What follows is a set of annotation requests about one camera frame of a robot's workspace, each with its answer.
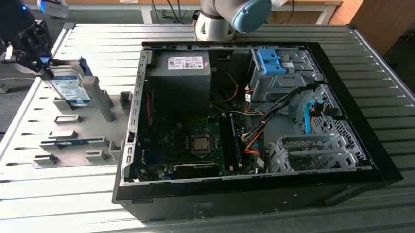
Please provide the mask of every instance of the expansion slot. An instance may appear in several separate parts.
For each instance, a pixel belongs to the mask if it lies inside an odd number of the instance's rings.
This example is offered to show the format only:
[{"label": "expansion slot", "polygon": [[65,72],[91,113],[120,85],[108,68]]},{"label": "expansion slot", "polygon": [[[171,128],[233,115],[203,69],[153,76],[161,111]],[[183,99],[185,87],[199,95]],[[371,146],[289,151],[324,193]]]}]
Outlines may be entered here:
[{"label": "expansion slot", "polygon": [[219,128],[225,169],[233,171],[241,167],[241,151],[232,114],[219,116]]}]

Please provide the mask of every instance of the sticker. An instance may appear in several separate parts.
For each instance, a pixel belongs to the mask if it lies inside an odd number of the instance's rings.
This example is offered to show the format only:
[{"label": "sticker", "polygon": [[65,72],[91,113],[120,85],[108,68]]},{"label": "sticker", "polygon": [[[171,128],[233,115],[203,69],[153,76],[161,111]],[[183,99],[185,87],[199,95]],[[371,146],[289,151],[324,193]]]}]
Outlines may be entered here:
[{"label": "sticker", "polygon": [[245,102],[251,103],[251,95],[245,94]]},{"label": "sticker", "polygon": [[207,214],[209,210],[213,208],[213,202],[196,203],[193,205],[193,213],[195,214]]},{"label": "sticker", "polygon": [[71,142],[56,142],[56,145],[72,145]]},{"label": "sticker", "polygon": [[281,62],[283,67],[293,67],[292,62]]},{"label": "sticker", "polygon": [[203,69],[201,57],[169,57],[168,69]]},{"label": "sticker", "polygon": [[260,158],[257,158],[256,163],[261,168],[264,168],[265,163]]},{"label": "sticker", "polygon": [[72,106],[87,106],[91,98],[76,76],[55,76],[51,83]]}]

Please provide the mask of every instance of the yellow wire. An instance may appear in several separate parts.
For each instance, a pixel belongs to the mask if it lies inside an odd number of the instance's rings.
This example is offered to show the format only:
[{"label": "yellow wire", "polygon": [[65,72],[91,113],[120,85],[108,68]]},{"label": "yellow wire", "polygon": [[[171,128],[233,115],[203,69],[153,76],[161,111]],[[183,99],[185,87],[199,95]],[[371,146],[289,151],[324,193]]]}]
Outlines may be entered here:
[{"label": "yellow wire", "polygon": [[227,76],[232,79],[232,82],[233,82],[233,84],[235,84],[235,92],[233,92],[233,95],[232,95],[231,98],[228,98],[228,99],[225,99],[225,100],[216,100],[216,101],[212,101],[211,103],[224,103],[224,102],[228,102],[231,99],[235,98],[235,96],[236,96],[236,94],[237,94],[237,83],[236,83],[235,78],[229,75],[229,73],[228,73],[224,69],[221,69],[221,68],[219,68],[219,67],[217,67],[217,69],[221,70],[221,71],[227,74]]}]

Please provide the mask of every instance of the wooden cabinet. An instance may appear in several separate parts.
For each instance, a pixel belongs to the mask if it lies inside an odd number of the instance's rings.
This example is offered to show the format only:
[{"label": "wooden cabinet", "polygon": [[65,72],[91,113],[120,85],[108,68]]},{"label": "wooden cabinet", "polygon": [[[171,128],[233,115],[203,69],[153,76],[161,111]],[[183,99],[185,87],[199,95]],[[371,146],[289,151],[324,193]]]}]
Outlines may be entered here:
[{"label": "wooden cabinet", "polygon": [[415,0],[343,0],[329,24],[352,24],[383,56],[415,21]]}]

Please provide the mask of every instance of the metal table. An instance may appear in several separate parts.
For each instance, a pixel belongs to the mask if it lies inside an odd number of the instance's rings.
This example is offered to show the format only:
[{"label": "metal table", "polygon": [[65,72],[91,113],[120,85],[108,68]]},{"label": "metal table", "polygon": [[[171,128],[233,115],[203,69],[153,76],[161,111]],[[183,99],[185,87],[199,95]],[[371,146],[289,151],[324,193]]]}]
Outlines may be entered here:
[{"label": "metal table", "polygon": [[[144,226],[111,203],[115,166],[32,168],[55,108],[37,79],[0,144],[1,232],[413,232],[415,97],[357,31],[345,26],[267,25],[244,41],[316,41],[340,74],[404,180],[332,208]],[[101,89],[132,90],[141,41],[191,41],[191,25],[65,25],[53,52],[87,58]]]}]

